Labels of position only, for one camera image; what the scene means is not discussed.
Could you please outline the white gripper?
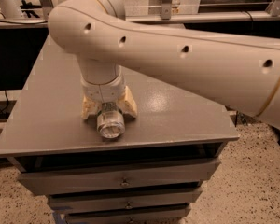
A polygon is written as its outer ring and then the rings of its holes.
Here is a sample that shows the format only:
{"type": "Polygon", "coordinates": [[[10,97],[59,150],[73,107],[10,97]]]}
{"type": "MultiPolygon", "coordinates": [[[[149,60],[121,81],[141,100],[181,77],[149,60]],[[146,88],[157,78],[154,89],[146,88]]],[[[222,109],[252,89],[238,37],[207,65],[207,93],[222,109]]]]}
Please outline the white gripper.
{"type": "Polygon", "coordinates": [[[84,120],[96,117],[101,103],[115,102],[116,100],[118,100],[119,109],[125,115],[137,117],[137,104],[130,88],[125,87],[122,71],[119,71],[119,74],[106,84],[91,84],[82,78],[81,85],[84,92],[81,117],[84,120]]]}

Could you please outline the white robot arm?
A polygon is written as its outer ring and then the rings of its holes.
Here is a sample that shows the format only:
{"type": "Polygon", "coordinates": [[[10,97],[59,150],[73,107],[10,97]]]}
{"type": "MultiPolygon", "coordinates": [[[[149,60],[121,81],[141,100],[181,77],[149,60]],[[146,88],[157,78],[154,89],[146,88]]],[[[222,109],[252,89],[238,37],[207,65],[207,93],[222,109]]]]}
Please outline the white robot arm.
{"type": "Polygon", "coordinates": [[[122,0],[67,0],[49,33],[77,56],[86,95],[116,100],[126,67],[238,110],[280,130],[280,39],[228,35],[124,19],[122,0]]]}

